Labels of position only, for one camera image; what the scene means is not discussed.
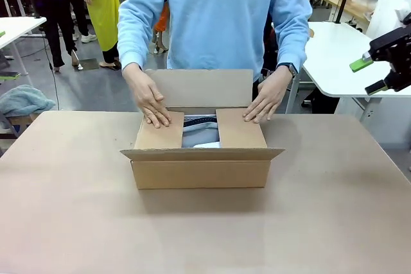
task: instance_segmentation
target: cardboard box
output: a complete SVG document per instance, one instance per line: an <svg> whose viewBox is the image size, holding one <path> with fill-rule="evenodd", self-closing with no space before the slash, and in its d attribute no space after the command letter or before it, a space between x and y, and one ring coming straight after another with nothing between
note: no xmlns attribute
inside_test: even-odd
<svg viewBox="0 0 411 274"><path fill-rule="evenodd" d="M172 124L141 123L131 160L139 189L264 187L271 160L259 124L242 114L251 103L251 70L147 71L164 95ZM184 115L215 114L221 148L182 148Z"/></svg>

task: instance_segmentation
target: beige tabletop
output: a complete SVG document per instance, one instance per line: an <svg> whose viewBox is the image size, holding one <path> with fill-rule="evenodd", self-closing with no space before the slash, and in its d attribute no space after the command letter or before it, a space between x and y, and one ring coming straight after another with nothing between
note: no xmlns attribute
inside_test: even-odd
<svg viewBox="0 0 411 274"><path fill-rule="evenodd" d="M361 124L263 125L265 189L138 191L141 116L42 114L0 158L0 272L410 273L411 186Z"/></svg>
<svg viewBox="0 0 411 274"><path fill-rule="evenodd" d="M332 6L336 6L337 8L341 7L342 0L324 0L326 3L329 3ZM347 0L347 3L344 7L345 13L352 15L360 22L363 22L365 25L369 25L370 21L365 18L365 13L369 13L367 7L362 6L360 4L354 3L353 0Z"/></svg>

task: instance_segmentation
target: yellow skirt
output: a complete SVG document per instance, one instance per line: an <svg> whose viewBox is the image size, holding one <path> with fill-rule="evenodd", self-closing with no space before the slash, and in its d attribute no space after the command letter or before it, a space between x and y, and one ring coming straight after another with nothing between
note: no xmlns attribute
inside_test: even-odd
<svg viewBox="0 0 411 274"><path fill-rule="evenodd" d="M108 51L118 41L119 0L91 0L89 15L102 51Z"/></svg>

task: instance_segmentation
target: blue towel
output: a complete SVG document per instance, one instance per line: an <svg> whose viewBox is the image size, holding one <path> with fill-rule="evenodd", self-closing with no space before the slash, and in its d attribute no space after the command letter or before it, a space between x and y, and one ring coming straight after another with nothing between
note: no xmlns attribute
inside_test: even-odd
<svg viewBox="0 0 411 274"><path fill-rule="evenodd" d="M39 114L55 105L43 92L30 85L20 85L0 96L0 112L6 117Z"/></svg>

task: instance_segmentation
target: floor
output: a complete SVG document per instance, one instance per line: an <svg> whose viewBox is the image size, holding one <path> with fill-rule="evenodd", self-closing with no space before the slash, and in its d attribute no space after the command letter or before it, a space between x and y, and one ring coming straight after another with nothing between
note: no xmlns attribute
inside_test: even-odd
<svg viewBox="0 0 411 274"><path fill-rule="evenodd" d="M49 69L48 58L44 50L45 42L41 38L20 38L17 40L17 48L23 58L24 64L29 72L28 76L21 76L16 81L6 81L0 86L0 95L9 89L25 84L32 83L34 87L40 89L48 98L53 99L58 105L54 109L60 110L104 110L109 112L135 112L137 111L127 84L125 83L120 71L109 69L96 69L91 71L74 71L70 65L70 57L63 52L63 60L66 63L61 68L61 73L53 73ZM164 36L164 45L168 46L168 35ZM103 60L102 53L97 42L82 44L80 40L76 43L78 57L80 60L96 58L97 61ZM46 48L48 56L51 57L49 48ZM149 46L145 69L164 69L166 68L166 53L161 55L153 54L153 44ZM7 71L19 71L16 62L10 62L11 67ZM298 114L310 113L310 109L302 108L303 99L310 93L310 90L300 90L297 94L296 104L293 112ZM288 92L279 107L279 113L284 113ZM406 150L387 150L391 159L403 171L405 176L411 181L411 155Z"/></svg>

